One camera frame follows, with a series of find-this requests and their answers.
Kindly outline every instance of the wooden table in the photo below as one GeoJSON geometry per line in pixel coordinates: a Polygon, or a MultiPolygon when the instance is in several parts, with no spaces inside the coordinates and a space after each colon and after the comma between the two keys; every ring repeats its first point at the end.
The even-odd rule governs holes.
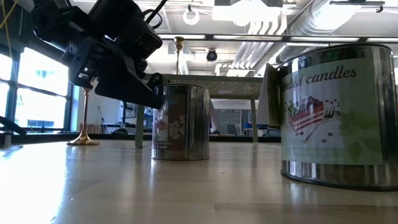
{"type": "Polygon", "coordinates": [[[210,143],[208,161],[150,158],[134,141],[0,151],[0,223],[397,223],[397,192],[281,177],[280,144],[210,143]]]}

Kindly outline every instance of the security camera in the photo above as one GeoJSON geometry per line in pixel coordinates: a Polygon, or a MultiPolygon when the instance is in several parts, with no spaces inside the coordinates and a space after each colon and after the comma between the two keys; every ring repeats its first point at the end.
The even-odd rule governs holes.
{"type": "Polygon", "coordinates": [[[209,52],[207,53],[207,61],[208,62],[214,62],[217,60],[217,53],[215,49],[210,49],[209,52]]]}

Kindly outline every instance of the can rim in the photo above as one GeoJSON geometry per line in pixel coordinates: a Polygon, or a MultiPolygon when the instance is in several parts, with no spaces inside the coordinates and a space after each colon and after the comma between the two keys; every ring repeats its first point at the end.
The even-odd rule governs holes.
{"type": "Polygon", "coordinates": [[[160,87],[160,86],[191,86],[191,87],[200,87],[200,88],[204,88],[204,89],[208,90],[208,88],[205,87],[205,86],[193,85],[193,84],[185,84],[185,83],[166,83],[166,84],[158,85],[158,86],[155,87],[155,88],[158,88],[158,87],[160,87]]]}
{"type": "Polygon", "coordinates": [[[320,49],[313,49],[313,50],[309,50],[308,52],[304,52],[299,54],[298,56],[292,57],[286,61],[284,61],[281,65],[278,66],[278,68],[280,68],[281,66],[283,66],[284,64],[302,57],[304,55],[308,55],[308,54],[312,54],[312,53],[317,53],[317,52],[322,52],[324,50],[331,50],[331,49],[338,49],[338,48],[344,48],[344,47],[384,47],[387,48],[389,50],[391,50],[390,47],[386,46],[386,45],[382,45],[382,44],[372,44],[372,43],[352,43],[352,44],[340,44],[340,45],[333,45],[333,46],[329,46],[329,47],[322,47],[320,49]]]}

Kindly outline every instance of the cake illustration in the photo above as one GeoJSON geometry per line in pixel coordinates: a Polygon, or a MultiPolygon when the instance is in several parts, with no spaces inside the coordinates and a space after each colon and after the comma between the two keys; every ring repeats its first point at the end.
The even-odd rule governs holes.
{"type": "Polygon", "coordinates": [[[308,125],[323,119],[323,102],[312,96],[302,98],[298,102],[287,104],[289,124],[294,131],[301,130],[308,125]]]}

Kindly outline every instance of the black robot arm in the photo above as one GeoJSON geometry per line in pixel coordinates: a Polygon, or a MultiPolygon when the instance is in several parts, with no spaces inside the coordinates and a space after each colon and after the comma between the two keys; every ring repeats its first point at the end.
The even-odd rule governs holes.
{"type": "Polygon", "coordinates": [[[97,79],[99,95],[162,106],[153,88],[167,77],[156,73],[149,83],[142,80],[146,58],[162,40],[134,1],[98,0],[89,14],[77,6],[59,8],[51,0],[35,1],[31,16],[36,36],[65,52],[61,61],[69,67],[74,85],[93,88],[92,80],[97,79]]]}

